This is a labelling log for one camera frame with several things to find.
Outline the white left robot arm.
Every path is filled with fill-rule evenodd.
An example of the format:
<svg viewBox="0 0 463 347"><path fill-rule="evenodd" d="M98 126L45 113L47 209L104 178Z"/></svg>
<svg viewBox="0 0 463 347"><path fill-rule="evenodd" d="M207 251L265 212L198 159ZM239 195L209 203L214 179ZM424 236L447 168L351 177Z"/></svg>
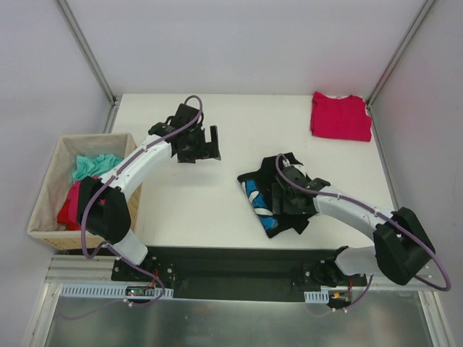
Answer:
<svg viewBox="0 0 463 347"><path fill-rule="evenodd" d="M220 159L218 130L210 127L205 138L203 105L193 107L187 100L164 122L153 125L148 136L115 168L80 182L77 222L81 233L100 236L120 257L129 261L127 271L138 281L149 279L153 264L148 248L132 230L128 201L145 179L170 158L178 163Z"/></svg>

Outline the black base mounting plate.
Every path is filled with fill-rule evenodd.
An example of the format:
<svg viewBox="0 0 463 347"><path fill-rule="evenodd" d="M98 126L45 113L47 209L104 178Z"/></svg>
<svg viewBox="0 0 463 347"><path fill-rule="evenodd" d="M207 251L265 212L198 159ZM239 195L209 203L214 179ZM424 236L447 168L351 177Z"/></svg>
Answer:
<svg viewBox="0 0 463 347"><path fill-rule="evenodd" d="M114 262L114 282L149 283L157 275L176 299L302 302L319 291L313 270L328 249L149 247L141 271Z"/></svg>

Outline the wicker laundry basket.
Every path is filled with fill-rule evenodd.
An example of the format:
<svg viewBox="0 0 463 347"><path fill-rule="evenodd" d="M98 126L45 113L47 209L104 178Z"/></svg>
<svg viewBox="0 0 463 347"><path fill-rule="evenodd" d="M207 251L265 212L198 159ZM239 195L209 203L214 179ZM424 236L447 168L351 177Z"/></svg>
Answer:
<svg viewBox="0 0 463 347"><path fill-rule="evenodd" d="M114 154L127 157L137 147L130 133L71 134L61 136L48 166L27 226L27 234L59 250L79 249L80 231L58 222L58 215L73 185L77 157Z"/></svg>

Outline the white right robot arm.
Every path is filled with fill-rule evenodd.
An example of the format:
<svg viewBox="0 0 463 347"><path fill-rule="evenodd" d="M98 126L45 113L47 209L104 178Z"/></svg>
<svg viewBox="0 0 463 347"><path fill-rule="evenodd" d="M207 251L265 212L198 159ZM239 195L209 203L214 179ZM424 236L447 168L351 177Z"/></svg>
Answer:
<svg viewBox="0 0 463 347"><path fill-rule="evenodd" d="M322 179L310 179L288 160L276 164L273 211L311 218L326 215L359 231L370 247L342 246L325 259L313 275L328 286L342 285L351 275L380 273L405 286L436 257L436 251L416 214L402 207L379 208L340 192Z"/></svg>

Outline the left aluminium frame post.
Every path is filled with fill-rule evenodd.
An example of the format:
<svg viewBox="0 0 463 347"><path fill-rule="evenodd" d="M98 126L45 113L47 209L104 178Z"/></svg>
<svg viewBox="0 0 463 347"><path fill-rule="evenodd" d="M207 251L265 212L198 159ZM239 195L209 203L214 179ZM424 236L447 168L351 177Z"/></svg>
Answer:
<svg viewBox="0 0 463 347"><path fill-rule="evenodd" d="M110 84L108 83L103 73L103 70L101 69L100 64L98 63L98 60L95 57L95 54L93 53L93 50L90 47L90 44L87 38L85 37L85 34L82 31L82 28L80 27L80 24L74 12L72 11L71 6L69 5L69 2L66 0L56 0L54 1L54 3L59 12L61 13L72 37L75 40L75 43L77 44L77 47L80 50L80 53L82 54L82 57L86 61L90 69L90 72L94 76L106 100L109 102L110 105L114 105L116 101L116 96L113 90L111 89Z"/></svg>

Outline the teal t-shirt in basket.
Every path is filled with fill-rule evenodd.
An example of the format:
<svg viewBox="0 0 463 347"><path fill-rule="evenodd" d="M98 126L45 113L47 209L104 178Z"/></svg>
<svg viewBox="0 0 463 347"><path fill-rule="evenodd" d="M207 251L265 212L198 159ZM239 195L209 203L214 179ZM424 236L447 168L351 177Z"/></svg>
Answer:
<svg viewBox="0 0 463 347"><path fill-rule="evenodd" d="M76 157L76 168L72 172L73 182L81 181L87 176L100 176L112 170L122 162L115 154Z"/></svg>

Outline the red t-shirt in basket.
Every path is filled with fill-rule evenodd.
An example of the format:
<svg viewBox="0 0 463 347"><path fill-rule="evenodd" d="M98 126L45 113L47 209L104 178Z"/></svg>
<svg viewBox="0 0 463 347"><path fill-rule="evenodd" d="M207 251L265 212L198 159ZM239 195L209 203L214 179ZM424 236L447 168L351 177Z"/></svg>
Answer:
<svg viewBox="0 0 463 347"><path fill-rule="evenodd" d="M76 181L68 191L64 204L57 215L57 222L68 231L80 230L77 222L77 208L81 181Z"/></svg>

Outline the right aluminium frame post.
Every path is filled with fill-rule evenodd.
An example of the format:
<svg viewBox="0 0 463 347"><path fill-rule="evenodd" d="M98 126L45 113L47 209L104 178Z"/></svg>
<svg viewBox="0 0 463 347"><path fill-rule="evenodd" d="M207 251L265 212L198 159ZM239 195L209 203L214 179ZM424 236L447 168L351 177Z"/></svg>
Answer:
<svg viewBox="0 0 463 347"><path fill-rule="evenodd" d="M381 73L378 81L376 82L371 93L366 99L366 105L368 110L372 108L374 102L377 100L381 91L386 86L386 83L391 78L395 69L401 62L402 57L407 52L408 48L412 45L414 39L417 37L417 34L419 33L422 26L425 24L425 21L430 16L430 13L433 11L437 3L437 0L425 0L421 3L416 15L413 17L402 39L399 41L398 46L394 50L391 58L388 60L385 69Z"/></svg>

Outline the aluminium frame post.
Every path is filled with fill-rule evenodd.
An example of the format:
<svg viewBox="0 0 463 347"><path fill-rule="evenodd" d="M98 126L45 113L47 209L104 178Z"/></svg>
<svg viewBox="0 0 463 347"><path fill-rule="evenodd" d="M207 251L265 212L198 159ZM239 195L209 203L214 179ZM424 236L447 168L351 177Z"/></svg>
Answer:
<svg viewBox="0 0 463 347"><path fill-rule="evenodd" d="M398 46L394 50L391 58L388 60L385 69L381 73L378 81L376 82L371 93L366 99L366 105L368 110L372 108L374 102L377 100L381 91L386 86L386 83L391 78L395 69L401 62L402 57L407 52L408 48L412 45L414 39L417 37L417 34L419 33L422 26L425 24L425 21L430 16L430 13L433 11L437 3L437 0L425 0L421 3L416 15L413 17L402 39L399 41Z"/></svg>
<svg viewBox="0 0 463 347"><path fill-rule="evenodd" d="M90 72L94 76L106 100L109 102L110 105L114 105L116 101L116 96L113 90L111 89L110 84L108 83L103 73L103 70L101 69L100 64L98 63L98 60L95 57L95 54L93 53L93 50L90 47L90 44L87 38L85 37L85 34L82 31L82 28L80 27L80 24L74 12L72 11L71 6L69 5L69 2L66 0L56 0L54 1L54 3L59 12L61 13L72 37L75 40L75 43L77 44L77 47L80 50L80 53L82 54L82 57L86 61L90 69Z"/></svg>

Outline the red t-shirt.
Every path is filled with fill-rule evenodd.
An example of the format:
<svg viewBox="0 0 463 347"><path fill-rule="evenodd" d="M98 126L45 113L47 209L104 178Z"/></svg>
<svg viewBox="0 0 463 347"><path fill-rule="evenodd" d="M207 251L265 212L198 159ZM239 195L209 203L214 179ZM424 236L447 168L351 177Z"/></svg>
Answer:
<svg viewBox="0 0 463 347"><path fill-rule="evenodd" d="M64 204L57 215L57 222L68 231L80 230L77 222L77 208L81 181L76 181L68 191Z"/></svg>
<svg viewBox="0 0 463 347"><path fill-rule="evenodd" d="M355 95L331 98L315 92L312 99L310 131L331 140L370 142L372 119L365 101Z"/></svg>

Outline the black flower print t-shirt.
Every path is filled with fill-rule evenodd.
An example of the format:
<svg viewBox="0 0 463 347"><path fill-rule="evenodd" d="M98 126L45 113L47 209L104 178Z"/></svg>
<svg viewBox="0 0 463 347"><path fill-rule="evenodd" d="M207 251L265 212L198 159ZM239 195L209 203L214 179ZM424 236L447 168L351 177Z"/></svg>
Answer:
<svg viewBox="0 0 463 347"><path fill-rule="evenodd" d="M307 214L296 215L281 211L283 192L278 176L274 155L262 159L258 170L237 177L251 208L270 239L290 229L301 234L309 225Z"/></svg>

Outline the aluminium front rail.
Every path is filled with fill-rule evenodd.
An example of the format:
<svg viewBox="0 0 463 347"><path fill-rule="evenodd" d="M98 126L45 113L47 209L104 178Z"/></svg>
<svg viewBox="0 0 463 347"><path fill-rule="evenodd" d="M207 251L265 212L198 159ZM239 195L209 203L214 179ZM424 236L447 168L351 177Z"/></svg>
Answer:
<svg viewBox="0 0 463 347"><path fill-rule="evenodd" d="M91 260L83 255L55 254L46 273L46 283L103 283L111 281L115 256L96 256ZM413 279L406 286L399 286L384 275L374 275L370 287L377 291L436 291Z"/></svg>

